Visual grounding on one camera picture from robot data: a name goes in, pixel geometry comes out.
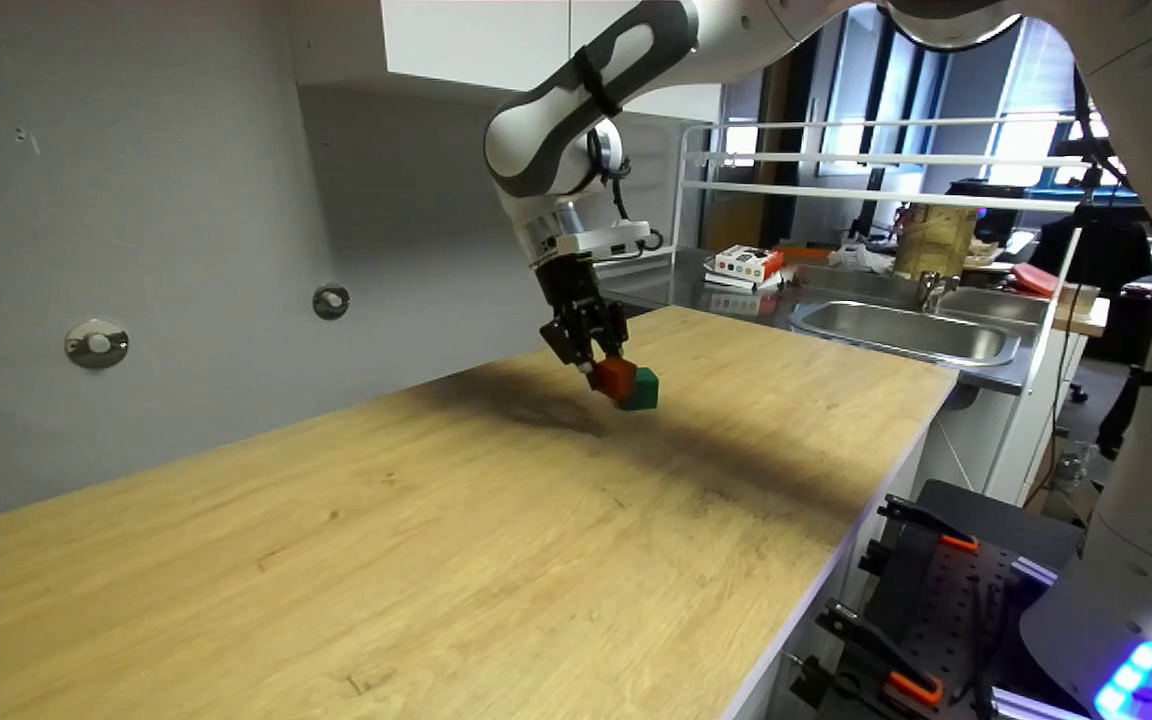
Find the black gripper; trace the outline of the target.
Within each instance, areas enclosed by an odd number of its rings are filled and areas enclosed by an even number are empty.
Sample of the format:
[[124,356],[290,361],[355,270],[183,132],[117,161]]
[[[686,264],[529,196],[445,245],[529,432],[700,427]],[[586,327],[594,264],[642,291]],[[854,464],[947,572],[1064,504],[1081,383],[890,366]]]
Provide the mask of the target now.
[[536,270],[536,279],[544,301],[551,305],[551,320],[541,327],[541,338],[565,366],[595,376],[606,356],[624,361],[624,308],[599,298],[599,279],[587,258],[556,258]]

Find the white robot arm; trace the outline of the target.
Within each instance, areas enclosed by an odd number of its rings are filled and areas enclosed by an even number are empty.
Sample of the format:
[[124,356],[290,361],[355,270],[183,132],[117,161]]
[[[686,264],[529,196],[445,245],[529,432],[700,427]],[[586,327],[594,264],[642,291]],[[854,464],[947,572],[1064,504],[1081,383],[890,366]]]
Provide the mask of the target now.
[[484,132],[487,175],[551,305],[544,342],[565,366],[594,376],[594,350],[618,356],[624,346],[624,320],[599,301],[576,245],[571,146],[643,91],[765,67],[854,3],[882,3],[933,48],[994,41],[1020,17],[1058,30],[1152,219],[1152,0],[638,0]]

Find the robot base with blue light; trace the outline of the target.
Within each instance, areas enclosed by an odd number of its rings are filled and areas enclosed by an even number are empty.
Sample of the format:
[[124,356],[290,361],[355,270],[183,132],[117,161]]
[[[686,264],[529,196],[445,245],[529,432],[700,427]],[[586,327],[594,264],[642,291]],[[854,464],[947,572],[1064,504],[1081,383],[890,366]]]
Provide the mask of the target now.
[[1020,642],[1097,720],[1152,720],[1152,372],[1089,536],[1020,615]]

